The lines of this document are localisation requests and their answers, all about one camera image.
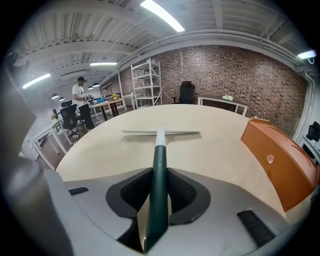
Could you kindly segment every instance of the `black pants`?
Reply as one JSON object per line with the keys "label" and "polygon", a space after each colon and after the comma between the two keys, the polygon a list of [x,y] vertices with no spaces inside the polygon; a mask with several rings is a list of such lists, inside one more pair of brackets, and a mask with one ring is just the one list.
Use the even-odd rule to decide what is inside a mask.
{"label": "black pants", "polygon": [[88,130],[95,128],[95,125],[91,120],[89,105],[85,104],[83,106],[80,106],[79,111],[80,111],[82,118],[84,119],[86,128]]}

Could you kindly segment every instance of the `white wall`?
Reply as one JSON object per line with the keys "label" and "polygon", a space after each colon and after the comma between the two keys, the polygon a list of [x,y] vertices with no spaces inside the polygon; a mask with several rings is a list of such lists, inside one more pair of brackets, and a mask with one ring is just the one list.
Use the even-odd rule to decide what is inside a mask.
{"label": "white wall", "polygon": [[308,133],[309,126],[312,125],[314,121],[320,124],[320,79],[317,76],[313,76],[312,79],[315,81],[315,88],[313,94],[314,100],[311,107],[309,118],[306,120],[302,128],[300,138],[297,140],[297,144],[300,146],[303,144],[303,139],[301,136],[306,136],[306,134]]}

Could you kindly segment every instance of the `man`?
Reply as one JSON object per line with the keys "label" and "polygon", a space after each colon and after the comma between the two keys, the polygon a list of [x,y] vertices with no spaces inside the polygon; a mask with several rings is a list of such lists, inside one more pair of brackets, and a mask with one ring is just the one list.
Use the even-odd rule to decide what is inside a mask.
{"label": "man", "polygon": [[72,95],[73,95],[73,102],[77,104],[81,116],[84,118],[85,126],[88,130],[91,130],[95,127],[91,120],[90,116],[90,109],[88,105],[88,99],[91,98],[90,95],[85,95],[85,91],[83,86],[85,84],[85,79],[80,76],[76,84],[72,87]]}

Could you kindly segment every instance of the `beige tabletop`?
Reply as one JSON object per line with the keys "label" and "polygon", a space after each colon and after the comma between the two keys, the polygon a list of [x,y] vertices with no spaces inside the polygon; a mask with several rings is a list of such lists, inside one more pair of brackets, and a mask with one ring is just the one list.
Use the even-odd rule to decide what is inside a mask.
{"label": "beige tabletop", "polygon": [[201,129],[167,135],[167,166],[236,184],[285,216],[266,172],[241,142],[249,119],[224,109],[171,104],[146,107],[112,118],[82,137],[56,171],[64,181],[100,178],[152,167],[156,137],[121,129]]}

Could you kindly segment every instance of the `brick wall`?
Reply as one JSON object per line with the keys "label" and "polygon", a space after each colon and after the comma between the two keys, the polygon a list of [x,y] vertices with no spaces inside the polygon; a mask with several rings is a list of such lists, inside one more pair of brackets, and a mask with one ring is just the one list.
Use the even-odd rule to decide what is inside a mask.
{"label": "brick wall", "polygon": [[[300,120],[307,82],[284,64],[263,54],[229,46],[196,46],[161,53],[162,88],[179,96],[182,81],[192,81],[197,95],[231,95],[248,105],[247,117],[270,120],[293,136]],[[120,74],[123,93],[133,91],[131,69]],[[163,104],[171,100],[163,94]]]}

